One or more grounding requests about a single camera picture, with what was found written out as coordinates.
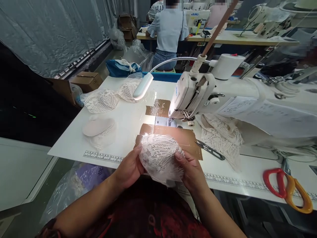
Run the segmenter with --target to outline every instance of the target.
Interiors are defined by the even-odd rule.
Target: jeans
[[[153,57],[152,68],[157,66],[159,63],[164,62],[165,60],[169,60],[175,57],[176,57],[176,53],[161,51],[156,49],[155,55]],[[157,68],[157,70],[171,70],[175,67],[175,65],[176,65],[176,61],[169,62],[169,63],[161,65],[160,67]]]

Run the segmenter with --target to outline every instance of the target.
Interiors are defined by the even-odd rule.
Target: white worktable
[[[256,34],[252,31],[245,31],[242,36],[238,37],[242,31],[235,30],[225,30],[220,35],[217,36],[214,44],[229,44],[229,45],[252,45],[252,46],[296,46],[299,44],[298,41],[272,41],[269,39],[261,39],[257,38]],[[139,40],[156,40],[156,36],[154,38],[145,36],[145,33],[139,32],[136,36]],[[195,35],[189,37],[188,41],[195,42],[208,42],[210,38],[203,38],[200,35]]]
[[[123,78],[108,76],[100,87],[117,90],[123,81]],[[113,138],[114,143],[99,153],[85,140],[82,133],[83,125],[92,115],[84,107],[48,154],[117,168],[127,153],[133,149],[141,125],[143,123],[154,124],[155,122],[154,116],[145,115],[146,105],[153,106],[155,99],[171,100],[175,85],[175,83],[153,81],[149,87],[148,95],[143,101],[128,103],[121,99],[114,110],[99,114],[101,117],[114,118],[117,124],[116,137]],[[190,128],[187,123],[182,123],[179,120],[177,123],[186,129],[193,129],[196,139],[200,139],[201,128],[197,123]],[[226,160],[220,161],[205,150],[202,150],[202,155],[203,160],[200,163],[210,188],[285,203],[284,199],[276,197],[267,190],[262,178],[264,170],[281,166],[276,161],[240,155],[241,172],[237,173]],[[317,162],[289,161],[289,164],[292,176],[297,178],[310,194],[314,209],[317,210],[317,175],[309,168],[309,165],[317,166]],[[276,176],[272,176],[271,181],[273,186],[277,185]],[[300,206],[302,200],[294,197],[294,203]]]

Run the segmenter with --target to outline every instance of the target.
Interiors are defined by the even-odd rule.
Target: fingernail
[[[175,158],[176,158],[177,160],[182,160],[182,155],[181,155],[179,152],[176,152],[176,153],[175,153]]]

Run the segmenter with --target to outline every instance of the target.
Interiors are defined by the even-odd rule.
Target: measuring ruler
[[[92,150],[86,150],[83,157],[91,158],[95,160],[102,160],[102,161],[111,162],[115,164],[120,164],[124,158],[122,156],[116,156],[116,155],[101,153],[101,152],[92,151]],[[260,192],[271,193],[270,190],[266,187],[266,185],[263,182],[255,182],[250,180],[238,179],[238,178],[228,177],[228,176],[223,176],[218,174],[211,174],[207,172],[204,172],[204,174],[205,174],[205,178],[207,182],[213,182],[213,183],[228,185],[232,187],[239,187],[239,188],[243,188],[247,190],[255,190]],[[307,193],[310,196],[312,202],[317,203],[317,193],[308,192],[308,191]],[[302,199],[300,193],[297,190],[294,192],[293,198]]]

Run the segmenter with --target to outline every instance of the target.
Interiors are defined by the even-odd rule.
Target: hand
[[[190,193],[202,193],[209,190],[206,178],[198,159],[193,157],[187,151],[184,151],[185,157],[179,152],[175,154],[176,162],[184,169],[182,181]]]
[[[142,145],[135,147],[122,160],[117,170],[111,175],[114,178],[116,185],[124,190],[133,185],[145,170],[141,164],[139,153],[142,150]]]

